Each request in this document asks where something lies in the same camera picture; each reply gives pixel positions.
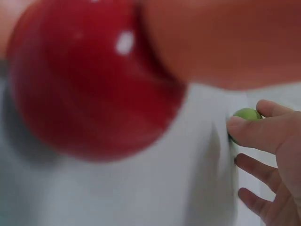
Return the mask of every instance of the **skin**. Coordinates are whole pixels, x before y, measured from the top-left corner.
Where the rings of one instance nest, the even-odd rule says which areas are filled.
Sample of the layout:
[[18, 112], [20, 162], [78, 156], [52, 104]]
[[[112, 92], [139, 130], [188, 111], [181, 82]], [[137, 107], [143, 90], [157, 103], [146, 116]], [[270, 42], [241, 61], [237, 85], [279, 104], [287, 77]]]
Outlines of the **skin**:
[[301, 226], [301, 112], [267, 100], [259, 101], [257, 110], [266, 118], [246, 121], [233, 116], [227, 128], [241, 146], [276, 156], [278, 169], [245, 154], [236, 158], [239, 168], [265, 183], [276, 197], [270, 202], [246, 188], [238, 195], [267, 226]]

